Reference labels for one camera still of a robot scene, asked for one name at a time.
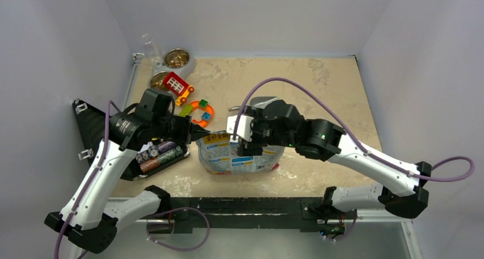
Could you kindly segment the colourful pet food bag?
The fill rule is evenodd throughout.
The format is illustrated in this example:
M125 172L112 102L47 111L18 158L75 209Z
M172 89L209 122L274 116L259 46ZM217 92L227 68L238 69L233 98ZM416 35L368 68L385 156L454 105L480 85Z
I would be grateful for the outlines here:
M196 141L202 166L217 175L270 172L279 165L283 147L266 146L261 156L238 156L238 144L225 132L215 132Z

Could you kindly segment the silver metal scoop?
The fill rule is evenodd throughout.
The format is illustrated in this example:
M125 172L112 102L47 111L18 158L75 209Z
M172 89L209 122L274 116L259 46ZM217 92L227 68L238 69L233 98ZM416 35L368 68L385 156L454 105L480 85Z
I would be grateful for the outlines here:
M269 103L279 100L277 96L255 96L249 100L246 106L265 108Z

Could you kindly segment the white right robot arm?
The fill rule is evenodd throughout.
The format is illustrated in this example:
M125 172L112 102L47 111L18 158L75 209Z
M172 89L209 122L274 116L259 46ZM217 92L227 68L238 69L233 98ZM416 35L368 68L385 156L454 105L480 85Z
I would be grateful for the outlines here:
M293 148L307 159L350 168L375 182L359 187L328 187L320 209L327 217L357 209L384 209L402 218L416 218L428 206L424 188L431 165L392 158L358 140L325 119L306 119L297 108L275 100L264 108L245 107L227 120L232 139L239 139L239 156L260 156L268 145Z

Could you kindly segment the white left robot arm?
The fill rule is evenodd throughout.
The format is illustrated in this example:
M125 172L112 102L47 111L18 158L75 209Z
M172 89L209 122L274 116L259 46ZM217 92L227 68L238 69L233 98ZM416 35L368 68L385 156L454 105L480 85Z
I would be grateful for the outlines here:
M122 173L145 144L160 139L188 145L210 134L174 110L169 93L149 88L139 103L114 115L106 112L104 136L84 179L68 203L45 218L45 224L58 234L55 258L63 239L78 248L82 258L103 252L118 232L135 221L146 216L164 218L175 211L170 194L154 185L116 206L107 206Z

